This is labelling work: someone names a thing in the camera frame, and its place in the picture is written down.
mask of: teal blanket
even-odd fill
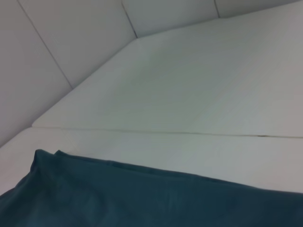
[[[1,227],[303,227],[303,195],[36,151]]]

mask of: dark green fabric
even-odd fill
[[[303,196],[38,150],[0,227],[303,227]]]

